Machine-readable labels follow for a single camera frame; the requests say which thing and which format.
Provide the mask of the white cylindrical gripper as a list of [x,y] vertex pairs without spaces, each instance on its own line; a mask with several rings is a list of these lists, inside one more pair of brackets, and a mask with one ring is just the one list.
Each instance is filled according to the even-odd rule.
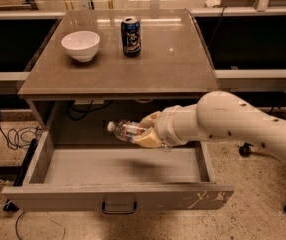
[[168,146],[185,145],[198,139],[197,105],[168,107],[144,117],[140,124],[147,129],[134,138],[144,148],[158,148],[162,142]]

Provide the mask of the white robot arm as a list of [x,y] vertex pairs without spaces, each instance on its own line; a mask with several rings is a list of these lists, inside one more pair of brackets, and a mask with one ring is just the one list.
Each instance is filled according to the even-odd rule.
[[193,105],[154,112],[141,124],[146,131],[134,138],[141,147],[237,140],[256,145],[286,164],[286,120],[268,115],[228,92],[210,92]]

